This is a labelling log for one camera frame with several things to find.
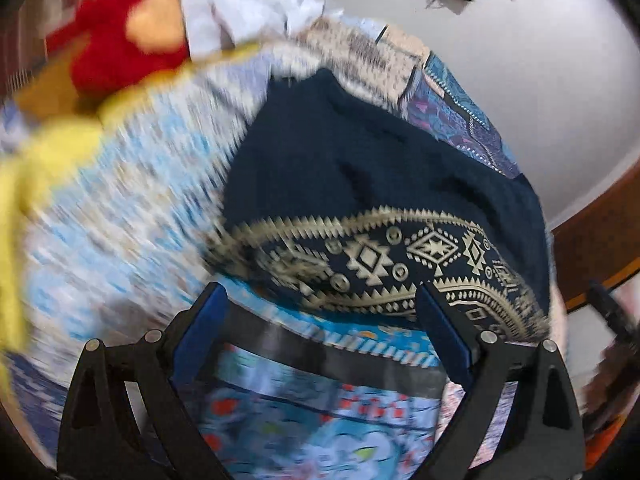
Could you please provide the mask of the navy patterned hooded sweater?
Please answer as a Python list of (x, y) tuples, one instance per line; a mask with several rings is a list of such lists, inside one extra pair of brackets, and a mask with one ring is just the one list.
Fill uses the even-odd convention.
[(537, 195), (386, 110), (329, 70), (273, 79), (232, 159), (205, 258), (285, 307), (416, 317), (432, 284), (480, 330), (548, 335)]

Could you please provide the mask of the brown wooden wardrobe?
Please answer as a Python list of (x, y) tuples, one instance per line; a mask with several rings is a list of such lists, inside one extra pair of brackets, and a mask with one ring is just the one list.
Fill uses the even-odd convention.
[(589, 283), (613, 288), (639, 272), (639, 166), (553, 230), (556, 282), (568, 312), (587, 303)]

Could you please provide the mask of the blue patchwork quilt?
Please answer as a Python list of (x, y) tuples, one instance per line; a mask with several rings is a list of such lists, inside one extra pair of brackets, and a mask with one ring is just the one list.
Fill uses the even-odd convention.
[(462, 391), (416, 318), (282, 306), (206, 261), (224, 184), (273, 79), (329, 70), (352, 96), (509, 178), (524, 177), (486, 114), (420, 39), (322, 18), (146, 92), (99, 151), (34, 211), (23, 236), (24, 351), (3, 351), (12, 418), (56, 464), (63, 405), (93, 338), (163, 330), (205, 286), (230, 300), (221, 355), (181, 392), (240, 479), (405, 479)]

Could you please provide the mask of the yellow blanket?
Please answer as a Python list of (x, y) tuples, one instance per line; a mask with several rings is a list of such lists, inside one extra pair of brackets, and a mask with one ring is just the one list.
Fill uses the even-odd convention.
[(145, 78), (106, 100), (91, 102), (72, 89), (68, 66), (85, 47), (76, 40), (49, 58), (41, 75), (18, 92), (25, 112), (62, 107), (44, 116), (18, 151), (1, 156), (1, 349), (22, 352), (29, 330), (22, 305), (23, 236), (34, 211), (47, 205), (52, 191), (70, 180), (99, 151), (105, 127), (148, 99), (146, 92), (186, 76), (198, 64), (183, 63)]

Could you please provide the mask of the red plush toy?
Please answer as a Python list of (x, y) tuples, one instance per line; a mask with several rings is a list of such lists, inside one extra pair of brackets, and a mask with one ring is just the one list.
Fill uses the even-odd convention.
[(50, 54), (86, 44), (70, 62), (70, 79), (88, 96), (107, 96), (189, 56), (180, 0), (81, 0), (73, 18), (46, 36)]

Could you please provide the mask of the white pillow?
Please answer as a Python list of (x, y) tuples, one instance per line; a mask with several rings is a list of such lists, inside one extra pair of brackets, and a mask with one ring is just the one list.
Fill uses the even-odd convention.
[(180, 0), (192, 61), (236, 47), (290, 39), (344, 14), (329, 0)]

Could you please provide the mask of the striped red beige curtain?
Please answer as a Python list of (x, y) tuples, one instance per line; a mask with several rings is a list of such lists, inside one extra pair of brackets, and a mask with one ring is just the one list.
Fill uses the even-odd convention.
[(1, 94), (24, 86), (47, 59), (44, 38), (73, 17), (80, 0), (1, 0)]

